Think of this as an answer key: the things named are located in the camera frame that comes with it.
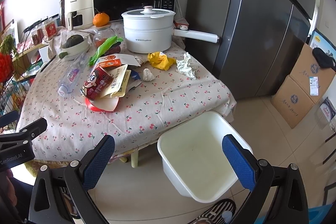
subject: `gray refrigerator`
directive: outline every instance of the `gray refrigerator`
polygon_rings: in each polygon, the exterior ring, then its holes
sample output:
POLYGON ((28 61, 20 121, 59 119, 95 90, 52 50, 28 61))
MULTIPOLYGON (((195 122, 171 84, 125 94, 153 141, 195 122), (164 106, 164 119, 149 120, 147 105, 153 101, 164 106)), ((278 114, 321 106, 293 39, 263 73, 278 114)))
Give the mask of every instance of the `gray refrigerator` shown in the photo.
POLYGON ((236 99, 274 94, 292 70, 310 29, 315 0, 188 0, 193 30, 221 37, 186 49, 236 99))

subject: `orange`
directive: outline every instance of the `orange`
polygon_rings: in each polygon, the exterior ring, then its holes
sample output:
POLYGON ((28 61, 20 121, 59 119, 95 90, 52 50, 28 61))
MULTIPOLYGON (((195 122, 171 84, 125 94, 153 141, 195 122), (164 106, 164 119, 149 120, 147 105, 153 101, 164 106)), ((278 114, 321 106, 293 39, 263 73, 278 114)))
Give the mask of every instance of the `orange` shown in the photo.
POLYGON ((96 27, 101 27, 101 26, 104 26, 106 25, 108 22, 110 21, 110 17, 108 14, 105 14, 105 13, 99 13, 99 14, 96 14, 93 18, 93 24, 96 26, 96 27))

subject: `white plastic basin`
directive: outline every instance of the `white plastic basin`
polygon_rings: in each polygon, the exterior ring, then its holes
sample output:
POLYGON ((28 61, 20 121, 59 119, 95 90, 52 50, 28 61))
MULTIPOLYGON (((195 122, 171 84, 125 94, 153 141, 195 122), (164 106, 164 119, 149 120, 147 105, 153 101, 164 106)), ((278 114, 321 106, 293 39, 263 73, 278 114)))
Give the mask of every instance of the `white plastic basin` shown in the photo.
POLYGON ((222 151, 222 140, 232 134, 245 149, 251 147, 218 113, 205 112, 159 138, 163 170, 183 196, 201 203, 220 198, 238 180, 222 151))

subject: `cherry print tablecloth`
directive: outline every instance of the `cherry print tablecloth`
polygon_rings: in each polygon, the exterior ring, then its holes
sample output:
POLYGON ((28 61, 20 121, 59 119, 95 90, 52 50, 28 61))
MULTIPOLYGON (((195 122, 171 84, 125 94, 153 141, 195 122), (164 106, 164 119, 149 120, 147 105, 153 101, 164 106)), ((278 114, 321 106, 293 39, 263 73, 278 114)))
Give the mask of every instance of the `cherry print tablecloth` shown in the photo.
MULTIPOLYGON (((113 28, 123 37, 121 23, 114 23, 113 28)), ((59 53, 60 44, 74 33, 90 36, 88 32, 91 30, 86 31, 61 30, 50 45, 51 51, 59 53)), ((88 54, 94 52, 91 46, 88 54)), ((122 53, 135 55, 127 51, 124 44, 122 53)), ((175 43, 165 51, 169 57, 179 60, 183 59, 184 53, 175 43)), ((157 141, 167 129, 211 109, 227 121, 233 120, 231 110, 236 101, 230 90, 195 59, 195 80, 176 72, 176 65, 167 71, 155 69, 148 62, 136 68, 140 75, 145 68, 150 69, 155 80, 142 82, 120 98, 113 113, 93 112, 86 107, 80 87, 90 73, 89 67, 82 73, 70 96, 58 95, 58 80, 71 62, 56 57, 42 73, 37 74, 26 96, 17 130, 40 117, 48 122, 47 131, 33 140, 37 160, 81 159, 106 134, 115 138, 114 159, 157 141)))

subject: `beige floor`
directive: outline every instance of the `beige floor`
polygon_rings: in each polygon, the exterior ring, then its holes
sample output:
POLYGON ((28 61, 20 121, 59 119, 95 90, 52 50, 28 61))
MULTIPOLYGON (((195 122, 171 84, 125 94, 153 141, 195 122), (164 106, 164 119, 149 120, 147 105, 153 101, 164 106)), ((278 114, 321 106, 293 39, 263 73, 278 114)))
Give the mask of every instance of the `beige floor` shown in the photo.
MULTIPOLYGON (((264 97, 239 101, 232 123, 257 159, 267 159, 272 165, 299 166, 310 208, 322 204, 323 188, 336 181, 336 155, 322 165, 336 147, 336 137, 324 143, 332 132, 321 115, 314 107, 291 129, 270 98, 264 97)), ((268 210, 274 190, 271 188, 260 215, 268 210)), ((248 190, 237 182, 222 198, 232 198, 240 207, 247 194, 248 190)), ((108 165, 90 195, 113 224, 186 224, 209 206, 178 193, 162 170, 155 144, 139 152, 138 168, 119 160, 108 165)), ((328 203, 335 198, 336 190, 330 191, 328 203)))

